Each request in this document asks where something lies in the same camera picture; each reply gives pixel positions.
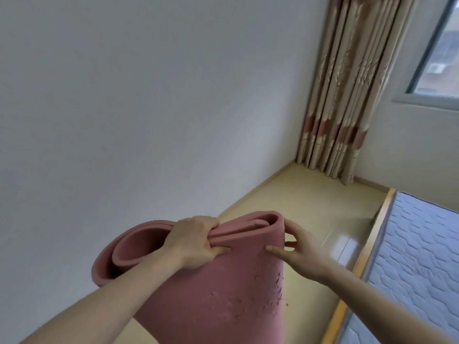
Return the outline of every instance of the pink yoga mat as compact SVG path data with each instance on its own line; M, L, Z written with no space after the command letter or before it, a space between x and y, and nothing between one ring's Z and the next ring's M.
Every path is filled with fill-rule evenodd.
M97 257L92 279L102 287L160 248L175 222L142 223L113 240ZM284 246L284 219L258 211L209 233L229 254L173 275L134 318L161 344L281 344L283 262L266 245Z

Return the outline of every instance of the window frame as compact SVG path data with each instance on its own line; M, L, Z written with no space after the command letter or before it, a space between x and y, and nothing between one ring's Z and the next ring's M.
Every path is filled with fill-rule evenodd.
M402 79L399 91L403 91L404 93L393 98L393 102L459 111L459 98L415 93L416 86L448 23L449 17L454 10L453 5L456 2L458 0L448 0L441 8L440 14L436 11L437 22L430 27L426 27L426 31L419 41L418 50L411 57L412 60L410 61L408 70L406 70L406 72L410 72L412 75Z

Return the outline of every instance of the quilted stitching pattern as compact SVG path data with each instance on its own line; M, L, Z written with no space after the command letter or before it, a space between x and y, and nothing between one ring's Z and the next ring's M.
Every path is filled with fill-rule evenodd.
M367 282L459 342L459 214L398 192ZM352 314L339 343L379 341Z

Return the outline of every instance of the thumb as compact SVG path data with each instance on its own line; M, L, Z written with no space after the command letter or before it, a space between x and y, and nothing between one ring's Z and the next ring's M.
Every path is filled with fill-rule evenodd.
M277 257L284 262L290 263L291 251L285 251L283 248L278 248L277 246L271 245L266 246L265 250L274 257Z
M215 246L213 248L210 248L210 253L212 254L214 258L221 254L227 254L230 251L231 251L231 248L226 247L226 246Z

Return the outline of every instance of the glossy floor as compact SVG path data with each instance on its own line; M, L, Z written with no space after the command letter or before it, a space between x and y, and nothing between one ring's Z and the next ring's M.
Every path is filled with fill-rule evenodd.
M224 212L221 222L257 211L275 210L311 231L324 251L351 267L386 194L355 183L344 186L318 171L292 164L268 183ZM284 344L318 343L336 306L326 287L284 270ZM156 341L131 321L116 344Z

